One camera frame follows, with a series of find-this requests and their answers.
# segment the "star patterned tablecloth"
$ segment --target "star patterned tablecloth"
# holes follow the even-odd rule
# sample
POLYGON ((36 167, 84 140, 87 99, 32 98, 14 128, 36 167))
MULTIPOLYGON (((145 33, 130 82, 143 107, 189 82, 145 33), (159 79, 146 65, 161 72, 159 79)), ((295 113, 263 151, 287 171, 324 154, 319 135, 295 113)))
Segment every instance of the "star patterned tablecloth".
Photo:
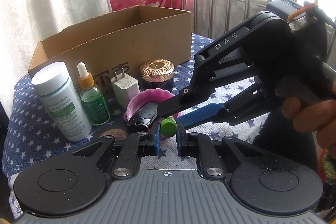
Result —
MULTIPOLYGON (((212 40, 192 35, 192 56, 189 61, 178 65, 174 70, 173 94, 189 85, 194 68, 194 54, 204 48, 212 40)), ((253 78, 239 81, 216 89, 208 101, 184 111, 183 114, 198 109, 209 103, 225 102, 250 86, 253 78)), ((122 109, 115 99, 108 101, 111 119, 113 122, 124 122, 122 109)), ((230 127, 227 123, 214 124, 212 122, 202 124, 192 129, 194 132, 206 133, 212 139, 220 140, 223 136, 231 135, 241 140, 252 142, 263 126, 267 114, 249 120, 242 124, 230 127)), ((9 121, 8 133, 5 141, 2 170, 8 177, 11 188, 9 197, 10 206, 17 218, 22 211, 13 192, 13 183, 18 173, 23 169, 50 157, 59 155, 70 149, 81 146, 91 140, 100 127, 93 127, 90 134, 82 141, 70 142, 67 140, 49 114, 41 104, 31 79, 28 75, 21 78, 14 87, 13 110, 9 121)), ((196 160, 191 157, 180 157, 177 154, 176 138, 167 138, 160 143, 159 155, 142 158, 141 168, 148 169, 195 169, 196 160)))

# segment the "white charger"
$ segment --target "white charger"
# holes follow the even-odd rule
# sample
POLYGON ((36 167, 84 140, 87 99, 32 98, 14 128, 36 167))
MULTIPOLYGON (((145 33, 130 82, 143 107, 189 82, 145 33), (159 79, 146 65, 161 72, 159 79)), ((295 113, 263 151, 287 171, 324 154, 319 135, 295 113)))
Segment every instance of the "white charger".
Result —
POLYGON ((114 71, 113 75, 114 78, 111 79, 111 84, 117 102, 124 109, 127 109, 130 100, 140 93, 138 80, 126 74, 124 68, 121 68, 121 74, 117 75, 114 71))

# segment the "sheer lace curtain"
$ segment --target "sheer lace curtain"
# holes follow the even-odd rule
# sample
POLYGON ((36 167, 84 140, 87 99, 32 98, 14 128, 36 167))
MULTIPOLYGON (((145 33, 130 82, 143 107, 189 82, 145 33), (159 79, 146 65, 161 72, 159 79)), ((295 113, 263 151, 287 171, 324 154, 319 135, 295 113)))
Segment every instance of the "sheer lace curtain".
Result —
POLYGON ((8 116, 37 42, 110 11, 109 0, 0 0, 0 101, 8 116))

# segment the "green fuzzy fabric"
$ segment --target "green fuzzy fabric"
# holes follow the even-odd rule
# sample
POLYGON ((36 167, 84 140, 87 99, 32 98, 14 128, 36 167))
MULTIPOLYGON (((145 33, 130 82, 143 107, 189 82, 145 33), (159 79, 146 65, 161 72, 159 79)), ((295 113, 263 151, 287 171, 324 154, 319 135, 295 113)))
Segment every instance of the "green fuzzy fabric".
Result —
POLYGON ((322 158, 322 168, 327 177, 327 181, 336 183, 336 160, 330 156, 327 149, 322 158))

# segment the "cardboard box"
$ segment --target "cardboard box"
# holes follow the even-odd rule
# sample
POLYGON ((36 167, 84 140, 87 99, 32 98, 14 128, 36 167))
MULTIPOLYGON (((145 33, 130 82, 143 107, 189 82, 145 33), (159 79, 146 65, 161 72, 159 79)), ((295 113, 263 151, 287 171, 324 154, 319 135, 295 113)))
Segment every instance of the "cardboard box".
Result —
POLYGON ((63 61, 78 88, 77 64, 84 62, 106 99, 112 97, 110 78, 122 66, 141 78, 140 65, 163 58, 175 66, 191 54, 191 12, 152 6, 133 6, 72 25, 39 41, 28 73, 63 61))

